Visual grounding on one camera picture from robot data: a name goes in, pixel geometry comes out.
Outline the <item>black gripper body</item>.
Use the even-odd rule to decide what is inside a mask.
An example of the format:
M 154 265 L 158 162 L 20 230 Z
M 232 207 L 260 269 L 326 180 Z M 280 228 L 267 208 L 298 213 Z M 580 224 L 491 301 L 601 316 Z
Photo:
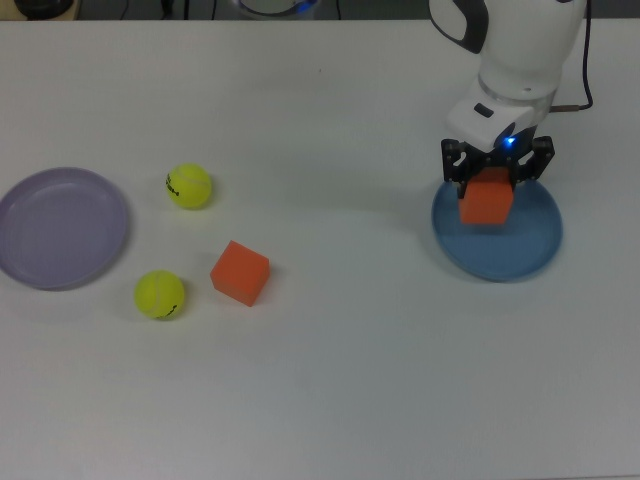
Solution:
M 475 171 L 486 167 L 505 167 L 507 160 L 517 162 L 532 151 L 532 141 L 538 126 L 517 131 L 515 124 L 508 125 L 496 138 L 491 150 L 477 154 Z

